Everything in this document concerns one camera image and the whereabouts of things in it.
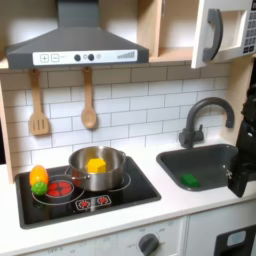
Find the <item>faucet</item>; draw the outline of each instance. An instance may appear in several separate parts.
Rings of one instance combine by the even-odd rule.
[[[227,112],[226,127],[233,128],[235,123],[235,114],[230,104],[221,98],[206,98],[198,101],[189,111],[186,128],[179,134],[180,145],[183,148],[192,149],[193,143],[204,140],[203,125],[200,125],[198,131],[194,130],[195,117],[200,109],[208,105],[219,105]]]

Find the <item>range hood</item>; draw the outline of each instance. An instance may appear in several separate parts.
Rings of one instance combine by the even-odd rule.
[[[98,0],[58,0],[58,25],[47,34],[10,46],[9,68],[148,62],[148,49],[99,28]]]

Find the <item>wooden spoon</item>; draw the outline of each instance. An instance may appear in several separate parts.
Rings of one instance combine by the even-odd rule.
[[[34,104],[34,113],[30,117],[29,129],[33,135],[47,134],[49,132],[49,122],[42,112],[40,89],[39,89],[39,70],[30,70],[30,81],[32,87],[32,97]]]
[[[85,108],[82,112],[82,121],[85,127],[92,129],[96,125],[97,117],[92,106],[92,70],[91,68],[83,69],[84,75],[84,97]]]

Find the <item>black stovetop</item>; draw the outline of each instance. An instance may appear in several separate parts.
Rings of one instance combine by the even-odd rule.
[[[20,226],[24,229],[83,218],[161,199],[132,158],[127,157],[123,183],[109,191],[88,192],[64,175],[68,166],[48,169],[48,193],[34,196],[29,173],[16,176]]]

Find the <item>sink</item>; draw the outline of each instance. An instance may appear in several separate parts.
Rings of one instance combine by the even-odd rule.
[[[157,156],[157,162],[181,188],[189,191],[204,191],[227,185],[226,171],[231,158],[237,152],[236,147],[218,144],[164,152]],[[192,174],[199,181],[200,186],[183,185],[181,177],[185,174]]]

